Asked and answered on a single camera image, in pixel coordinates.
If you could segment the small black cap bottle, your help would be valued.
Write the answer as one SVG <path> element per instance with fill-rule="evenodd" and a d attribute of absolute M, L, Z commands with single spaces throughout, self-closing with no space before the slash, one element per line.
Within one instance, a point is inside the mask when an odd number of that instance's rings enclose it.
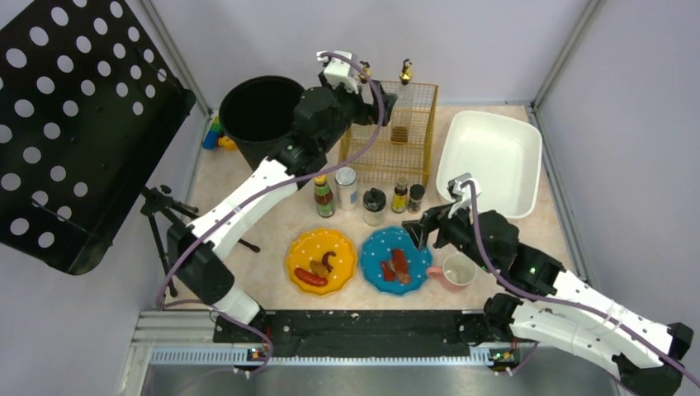
<path fill-rule="evenodd" d="M 415 214 L 421 210 L 424 194 L 425 188 L 421 184 L 413 184 L 409 188 L 408 212 Z"/>

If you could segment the sauce bottle yellow cap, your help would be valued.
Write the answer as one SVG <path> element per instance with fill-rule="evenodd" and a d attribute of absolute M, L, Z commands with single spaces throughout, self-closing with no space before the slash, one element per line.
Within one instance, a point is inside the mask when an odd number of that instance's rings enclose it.
<path fill-rule="evenodd" d="M 314 198 L 317 214 L 320 217 L 329 218 L 334 215 L 334 197 L 326 175 L 314 178 Z"/>

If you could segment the glass oil bottle brown liquid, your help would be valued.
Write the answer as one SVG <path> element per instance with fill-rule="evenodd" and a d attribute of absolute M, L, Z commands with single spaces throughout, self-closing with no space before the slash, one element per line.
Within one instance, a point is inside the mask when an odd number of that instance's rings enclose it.
<path fill-rule="evenodd" d="M 393 111 L 390 133 L 390 141 L 393 144 L 405 144 L 409 140 L 413 105 L 413 92 L 410 86 L 413 77 L 412 65 L 410 59 L 405 59 L 399 74 L 400 89 L 397 91 L 398 100 Z"/>

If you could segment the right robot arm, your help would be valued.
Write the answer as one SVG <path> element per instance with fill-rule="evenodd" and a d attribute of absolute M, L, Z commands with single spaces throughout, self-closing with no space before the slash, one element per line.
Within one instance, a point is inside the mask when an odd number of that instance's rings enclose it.
<path fill-rule="evenodd" d="M 436 232 L 435 248 L 455 247 L 503 286 L 484 307 L 495 334 L 566 351 L 636 395 L 673 395 L 683 380 L 699 384 L 682 363 L 693 341 L 690 327 L 654 322 L 608 298 L 521 243 L 518 228 L 496 211 L 437 206 L 402 227 L 417 248 Z"/>

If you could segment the yellow dotted plate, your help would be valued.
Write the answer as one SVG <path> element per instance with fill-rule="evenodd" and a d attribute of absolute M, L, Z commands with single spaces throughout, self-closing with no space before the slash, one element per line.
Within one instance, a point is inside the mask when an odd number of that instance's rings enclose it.
<path fill-rule="evenodd" d="M 329 262 L 333 271 L 326 279 L 325 287 L 313 287 L 307 285 L 295 277 L 294 270 L 297 267 L 309 272 L 310 262 L 321 262 L 323 255 L 328 251 L 334 251 L 335 257 Z M 326 296 L 342 290 L 356 275 L 357 252 L 350 238 L 336 229 L 314 229 L 301 234 L 289 247 L 286 254 L 285 268 L 288 280 L 301 292 Z"/>

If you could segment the pink mug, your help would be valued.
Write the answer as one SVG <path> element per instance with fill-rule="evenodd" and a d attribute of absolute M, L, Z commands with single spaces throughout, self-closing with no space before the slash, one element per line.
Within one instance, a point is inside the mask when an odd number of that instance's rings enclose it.
<path fill-rule="evenodd" d="M 475 263 L 458 252 L 446 257 L 442 265 L 429 267 L 426 275 L 443 289 L 460 292 L 475 280 L 476 270 Z"/>

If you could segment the dark curved sausage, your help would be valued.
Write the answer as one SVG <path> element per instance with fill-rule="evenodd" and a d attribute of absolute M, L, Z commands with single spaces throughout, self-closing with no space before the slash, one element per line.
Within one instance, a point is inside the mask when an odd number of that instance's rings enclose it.
<path fill-rule="evenodd" d="M 328 252 L 326 252 L 326 253 L 323 255 L 323 257 L 322 257 L 321 263 L 322 263 L 322 265 L 324 266 L 324 268 L 326 269 L 326 271 L 327 271 L 328 273 L 330 273 L 330 272 L 333 271 L 333 266 L 332 266 L 331 263 L 329 262 L 329 259 L 330 259 L 331 257 L 335 257 L 335 256 L 336 256 L 336 253 L 335 253 L 334 251 L 328 251 Z"/>

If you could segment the blue dotted plate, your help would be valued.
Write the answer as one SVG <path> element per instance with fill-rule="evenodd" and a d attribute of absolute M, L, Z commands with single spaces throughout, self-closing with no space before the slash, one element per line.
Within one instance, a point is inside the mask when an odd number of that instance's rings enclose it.
<path fill-rule="evenodd" d="M 407 261 L 409 281 L 401 283 L 395 273 L 390 276 L 392 252 L 399 250 Z M 433 264 L 429 249 L 417 249 L 409 233 L 400 226 L 390 226 L 373 232 L 362 244 L 358 265 L 364 279 L 378 292 L 403 296 L 419 290 L 428 279 L 427 269 Z"/>

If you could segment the black ribbed trash bin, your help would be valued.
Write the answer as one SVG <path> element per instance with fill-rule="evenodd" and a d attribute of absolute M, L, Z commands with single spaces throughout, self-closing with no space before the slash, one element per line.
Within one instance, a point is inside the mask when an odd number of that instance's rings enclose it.
<path fill-rule="evenodd" d="M 289 134 L 304 91 L 290 78 L 267 75 L 244 81 L 226 94 L 219 108 L 220 123 L 251 169 Z"/>

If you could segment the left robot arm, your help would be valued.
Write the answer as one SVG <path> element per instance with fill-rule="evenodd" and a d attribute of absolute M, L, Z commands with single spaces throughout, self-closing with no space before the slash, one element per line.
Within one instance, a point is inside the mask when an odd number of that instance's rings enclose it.
<path fill-rule="evenodd" d="M 219 109 L 220 124 L 253 173 L 214 209 L 170 227 L 166 279 L 180 280 L 203 304 L 250 323 L 261 307 L 223 260 L 269 210 L 320 174 L 350 126 L 388 124 L 396 96 L 376 80 L 366 87 L 370 103 L 361 87 L 343 82 L 304 89 L 289 78 L 264 76 L 231 90 Z"/>

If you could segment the black lid glass shaker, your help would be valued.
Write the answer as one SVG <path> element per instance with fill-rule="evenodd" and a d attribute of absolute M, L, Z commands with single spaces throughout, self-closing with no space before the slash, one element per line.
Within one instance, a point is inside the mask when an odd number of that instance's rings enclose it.
<path fill-rule="evenodd" d="M 383 190 L 372 187 L 365 191 L 362 205 L 362 218 L 367 225 L 377 227 L 383 223 L 386 207 L 386 195 Z"/>

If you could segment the glass oil bottle clear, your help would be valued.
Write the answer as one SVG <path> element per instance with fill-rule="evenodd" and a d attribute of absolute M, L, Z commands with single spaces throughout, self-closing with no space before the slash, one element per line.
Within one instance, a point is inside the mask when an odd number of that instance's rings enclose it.
<path fill-rule="evenodd" d="M 362 71 L 358 73 L 358 79 L 360 84 L 365 85 L 371 81 L 371 66 L 367 61 L 360 61 L 359 64 L 362 67 Z"/>

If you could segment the silver lid jar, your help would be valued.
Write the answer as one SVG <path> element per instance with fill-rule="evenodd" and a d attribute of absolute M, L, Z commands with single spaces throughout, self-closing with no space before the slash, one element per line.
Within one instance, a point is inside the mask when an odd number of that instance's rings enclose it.
<path fill-rule="evenodd" d="M 341 167 L 334 175 L 338 207 L 354 210 L 357 206 L 357 173 L 351 167 Z"/>

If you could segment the brown food piece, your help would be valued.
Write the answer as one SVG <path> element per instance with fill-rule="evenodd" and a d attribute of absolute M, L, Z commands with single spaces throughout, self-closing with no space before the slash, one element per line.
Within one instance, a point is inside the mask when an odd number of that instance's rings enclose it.
<path fill-rule="evenodd" d="M 329 274 L 328 268 L 322 262 L 317 261 L 310 262 L 310 271 L 321 278 L 326 278 Z"/>

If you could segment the black perforated stand panel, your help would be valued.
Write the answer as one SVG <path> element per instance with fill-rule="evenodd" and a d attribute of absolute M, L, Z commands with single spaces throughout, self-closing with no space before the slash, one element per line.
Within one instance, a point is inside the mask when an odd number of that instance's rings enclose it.
<path fill-rule="evenodd" d="M 34 1 L 1 29 L 1 241 L 103 259 L 196 103 L 124 1 Z"/>

